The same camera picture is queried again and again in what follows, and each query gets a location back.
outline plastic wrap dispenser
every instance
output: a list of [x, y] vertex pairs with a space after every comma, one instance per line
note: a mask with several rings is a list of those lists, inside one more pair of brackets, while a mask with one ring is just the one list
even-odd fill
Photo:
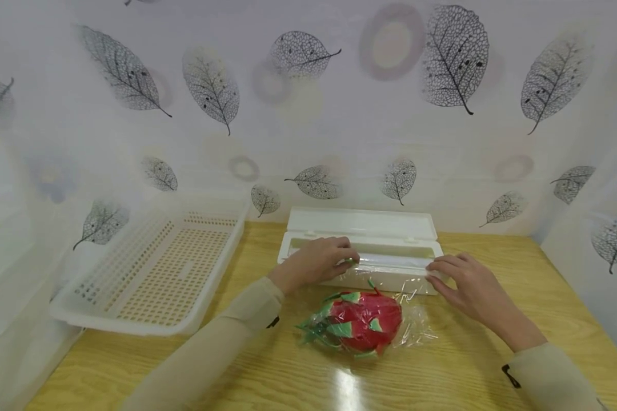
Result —
[[425, 267], [443, 251], [427, 213], [293, 207], [277, 261], [312, 239], [342, 236], [359, 252], [360, 264], [323, 285], [369, 289], [370, 279], [382, 291], [436, 294]]

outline fabric backdrop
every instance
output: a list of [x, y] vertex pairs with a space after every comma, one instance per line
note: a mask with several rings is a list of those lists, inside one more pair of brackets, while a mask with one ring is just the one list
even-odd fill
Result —
[[95, 201], [160, 190], [534, 235], [617, 342], [617, 0], [126, 3], [0, 0], [0, 410], [79, 331]]

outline dispenser lid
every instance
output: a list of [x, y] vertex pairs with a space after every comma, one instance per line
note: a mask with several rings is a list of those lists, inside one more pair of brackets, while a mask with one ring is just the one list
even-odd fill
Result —
[[434, 223], [428, 213], [365, 209], [293, 207], [287, 230], [329, 235], [437, 239]]

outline finger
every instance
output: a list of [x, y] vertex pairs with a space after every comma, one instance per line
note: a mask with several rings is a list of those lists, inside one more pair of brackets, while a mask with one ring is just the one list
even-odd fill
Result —
[[454, 265], [455, 267], [460, 267], [460, 268], [466, 267], [466, 261], [460, 258], [457, 258], [454, 255], [440, 256], [440, 257], [435, 258], [434, 261], [446, 261], [447, 263], [450, 263]]
[[458, 306], [460, 304], [459, 295], [457, 295], [457, 291], [451, 289], [441, 281], [439, 278], [435, 276], [427, 276], [428, 282], [434, 287], [437, 293], [443, 295], [443, 298], [446, 301], [454, 306]]
[[450, 264], [449, 261], [443, 260], [434, 260], [432, 261], [428, 267], [426, 267], [428, 271], [438, 271], [440, 273], [446, 274], [448, 277], [452, 277], [455, 282], [461, 281], [463, 278], [464, 272], [461, 268], [456, 267], [455, 265]]
[[352, 246], [349, 242], [349, 238], [347, 237], [332, 237], [330, 240], [334, 246], [339, 248], [349, 248]]
[[350, 261], [345, 261], [344, 263], [336, 265], [336, 267], [330, 270], [329, 279], [331, 280], [332, 278], [342, 276], [350, 268], [352, 268], [352, 263]]
[[355, 263], [359, 264], [359, 252], [356, 252], [353, 248], [337, 248], [332, 255], [332, 264], [335, 265], [338, 261], [353, 259]]
[[468, 252], [461, 252], [457, 255], [457, 258], [459, 258], [460, 260], [464, 260], [469, 264], [480, 264], [476, 259], [473, 258], [472, 255], [468, 254]]

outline dragon fruit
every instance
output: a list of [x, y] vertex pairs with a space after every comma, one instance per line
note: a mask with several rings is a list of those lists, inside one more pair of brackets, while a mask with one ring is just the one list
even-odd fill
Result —
[[319, 312], [297, 325], [306, 333], [304, 342], [318, 339], [357, 357], [382, 355], [398, 333], [402, 307], [368, 283], [375, 293], [344, 291], [327, 297]]

